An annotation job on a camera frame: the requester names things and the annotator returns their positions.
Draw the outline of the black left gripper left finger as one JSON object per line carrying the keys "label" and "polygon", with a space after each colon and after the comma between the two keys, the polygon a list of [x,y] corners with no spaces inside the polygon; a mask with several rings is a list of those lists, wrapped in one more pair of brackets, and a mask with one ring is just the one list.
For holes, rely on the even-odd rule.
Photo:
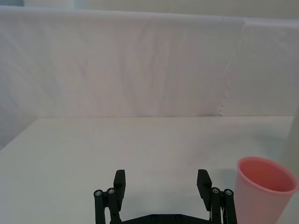
{"label": "black left gripper left finger", "polygon": [[125,170],[117,170],[114,177],[113,187],[107,191],[100,189],[93,193],[95,204],[95,223],[105,224],[105,208],[110,211],[110,223],[121,224],[119,212],[126,188]]}

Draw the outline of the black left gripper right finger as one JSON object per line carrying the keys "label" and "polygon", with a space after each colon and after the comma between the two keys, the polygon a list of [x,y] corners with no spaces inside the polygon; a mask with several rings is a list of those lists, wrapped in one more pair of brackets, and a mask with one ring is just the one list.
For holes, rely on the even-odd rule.
{"label": "black left gripper right finger", "polygon": [[198,170],[197,187],[205,208],[209,212],[209,223],[237,224],[232,190],[221,191],[219,188],[213,187],[210,176],[204,169]]}

